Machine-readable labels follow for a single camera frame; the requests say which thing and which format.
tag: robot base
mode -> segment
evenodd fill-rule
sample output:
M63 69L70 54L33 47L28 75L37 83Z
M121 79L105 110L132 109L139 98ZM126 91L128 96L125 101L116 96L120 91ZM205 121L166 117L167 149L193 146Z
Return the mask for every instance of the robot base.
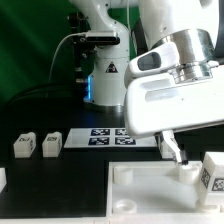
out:
M123 113L124 111L122 105L103 106L103 105L97 105L87 101L84 101L84 107L90 110L99 111L103 113Z

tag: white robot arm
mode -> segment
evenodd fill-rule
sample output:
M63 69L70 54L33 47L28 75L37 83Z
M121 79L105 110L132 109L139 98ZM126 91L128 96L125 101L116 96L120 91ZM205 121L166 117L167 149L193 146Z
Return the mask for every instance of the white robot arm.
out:
M126 129L133 138L159 135L163 158L173 154L179 165L186 164L186 158L173 132L224 122L224 71L214 51L220 4L139 0L150 51L126 70Z

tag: green background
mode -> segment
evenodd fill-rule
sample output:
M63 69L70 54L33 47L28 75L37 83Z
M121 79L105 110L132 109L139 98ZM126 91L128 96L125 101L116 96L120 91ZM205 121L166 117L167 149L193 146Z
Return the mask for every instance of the green background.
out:
M71 33L67 16L75 11L68 0L0 1L0 108L21 90L48 82L56 47ZM109 13L127 25L126 9ZM131 25L137 17L138 10L131 9ZM73 63L72 48L65 43L56 58L52 81L74 81Z

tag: small white cube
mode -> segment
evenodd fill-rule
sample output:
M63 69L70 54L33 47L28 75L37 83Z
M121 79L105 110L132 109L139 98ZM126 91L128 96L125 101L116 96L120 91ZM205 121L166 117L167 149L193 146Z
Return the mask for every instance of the small white cube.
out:
M5 168L0 168L0 192L2 192L5 185L6 185Z
M36 148L35 133L21 134L13 146L15 158L29 158Z
M201 204L224 204L223 152L206 152L197 190Z
M62 147L62 135L59 132L46 136L43 144L43 157L58 157Z

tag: paper sheet with markers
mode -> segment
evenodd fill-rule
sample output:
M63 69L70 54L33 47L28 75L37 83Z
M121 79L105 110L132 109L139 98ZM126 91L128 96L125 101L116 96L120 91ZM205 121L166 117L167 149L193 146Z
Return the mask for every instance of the paper sheet with markers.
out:
M64 145L65 148L156 146L154 137L132 139L125 128L71 129Z

